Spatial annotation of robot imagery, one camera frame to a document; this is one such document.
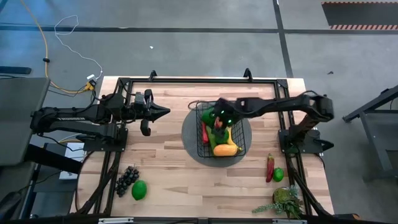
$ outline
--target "round gray plate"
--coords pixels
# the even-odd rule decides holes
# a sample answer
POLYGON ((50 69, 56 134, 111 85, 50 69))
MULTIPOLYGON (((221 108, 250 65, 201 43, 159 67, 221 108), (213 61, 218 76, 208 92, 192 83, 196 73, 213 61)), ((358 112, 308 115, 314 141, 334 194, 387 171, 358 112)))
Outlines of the round gray plate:
MULTIPOLYGON (((211 167, 228 167, 243 159, 244 156, 237 157, 220 157, 220 158, 203 158, 198 155, 198 138, 197 138, 197 112, 191 111, 182 124, 182 143, 188 154, 199 163, 211 167)), ((244 142, 246 143, 246 153, 248 153, 251 145, 251 128, 249 121, 243 119, 244 142)))

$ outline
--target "green pepper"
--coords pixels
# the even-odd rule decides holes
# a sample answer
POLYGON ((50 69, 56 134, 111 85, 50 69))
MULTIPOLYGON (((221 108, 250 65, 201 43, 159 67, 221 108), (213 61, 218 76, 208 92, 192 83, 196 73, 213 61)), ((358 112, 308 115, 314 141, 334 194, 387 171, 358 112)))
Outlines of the green pepper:
POLYGON ((217 144, 226 144, 228 142, 229 133, 227 131, 224 131, 224 135, 222 136, 215 135, 215 138, 217 144))
POLYGON ((209 108, 204 110, 201 114, 201 120, 210 128, 214 127, 214 122, 216 121, 216 116, 213 114, 213 109, 209 108))
POLYGON ((211 133, 211 128, 207 125, 206 125, 206 132, 207 132, 207 137, 209 138, 211 151, 213 151, 214 148, 217 146, 216 136, 211 133))

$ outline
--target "potted plant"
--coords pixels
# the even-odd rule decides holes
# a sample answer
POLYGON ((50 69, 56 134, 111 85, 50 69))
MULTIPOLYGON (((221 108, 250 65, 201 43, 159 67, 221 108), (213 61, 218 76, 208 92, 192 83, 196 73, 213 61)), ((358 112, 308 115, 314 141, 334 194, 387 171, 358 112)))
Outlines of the potted plant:
POLYGON ((300 215, 303 213, 300 209, 303 202, 299 199, 298 194, 298 190, 293 185, 290 187, 280 187, 272 195, 272 204, 259 206, 252 213, 274 209, 277 215, 285 212, 287 218, 300 219, 300 215))

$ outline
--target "red chili pepper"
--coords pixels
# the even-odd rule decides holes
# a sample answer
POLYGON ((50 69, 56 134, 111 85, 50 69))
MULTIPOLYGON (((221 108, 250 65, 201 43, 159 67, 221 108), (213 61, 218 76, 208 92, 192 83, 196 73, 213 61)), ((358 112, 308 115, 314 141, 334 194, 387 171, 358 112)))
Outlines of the red chili pepper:
POLYGON ((267 179, 266 179, 267 183, 271 182, 272 180, 272 176, 274 175, 274 166, 275 166, 275 160, 270 153, 268 154, 268 159, 267 159, 267 179))
POLYGON ((207 136, 206 124, 204 122, 201 122, 201 133, 202 133, 203 143, 204 144, 208 143, 209 137, 207 136))

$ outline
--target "lime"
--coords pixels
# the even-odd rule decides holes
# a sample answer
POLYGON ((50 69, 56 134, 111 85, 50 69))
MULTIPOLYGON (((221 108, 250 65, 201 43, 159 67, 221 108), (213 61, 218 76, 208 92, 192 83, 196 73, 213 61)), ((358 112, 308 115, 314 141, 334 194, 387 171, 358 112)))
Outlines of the lime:
POLYGON ((144 181, 138 180, 131 189, 131 195, 136 200, 141 200, 147 194, 147 185, 144 181))
POLYGON ((274 181, 279 182, 284 178, 284 170, 282 168, 274 169, 274 181))

